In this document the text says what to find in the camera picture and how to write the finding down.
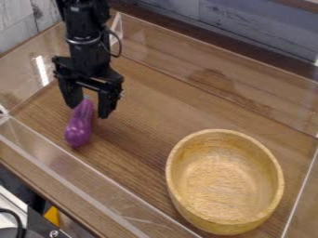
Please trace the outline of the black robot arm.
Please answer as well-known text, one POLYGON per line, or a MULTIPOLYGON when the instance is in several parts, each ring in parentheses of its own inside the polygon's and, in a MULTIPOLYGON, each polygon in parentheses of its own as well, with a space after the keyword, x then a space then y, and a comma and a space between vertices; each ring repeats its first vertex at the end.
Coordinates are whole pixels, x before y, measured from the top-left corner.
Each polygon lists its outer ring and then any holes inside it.
POLYGON ((111 18, 109 0, 57 0, 66 26, 65 40, 70 56, 55 56, 55 77, 66 105, 75 109, 83 100, 83 89, 98 93, 98 117, 106 119, 117 108, 125 77, 111 66, 113 35, 107 27, 111 18))

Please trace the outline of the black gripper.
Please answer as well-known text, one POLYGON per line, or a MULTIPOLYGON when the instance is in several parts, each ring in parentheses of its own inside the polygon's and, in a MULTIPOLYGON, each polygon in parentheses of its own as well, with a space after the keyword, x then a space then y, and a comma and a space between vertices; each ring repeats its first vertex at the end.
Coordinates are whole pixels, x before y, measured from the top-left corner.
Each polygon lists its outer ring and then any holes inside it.
POLYGON ((124 76, 111 66, 109 36, 66 38, 70 56, 55 56, 55 77, 66 105, 75 109, 83 100, 83 88, 98 92, 98 117, 107 119, 121 100, 124 76))

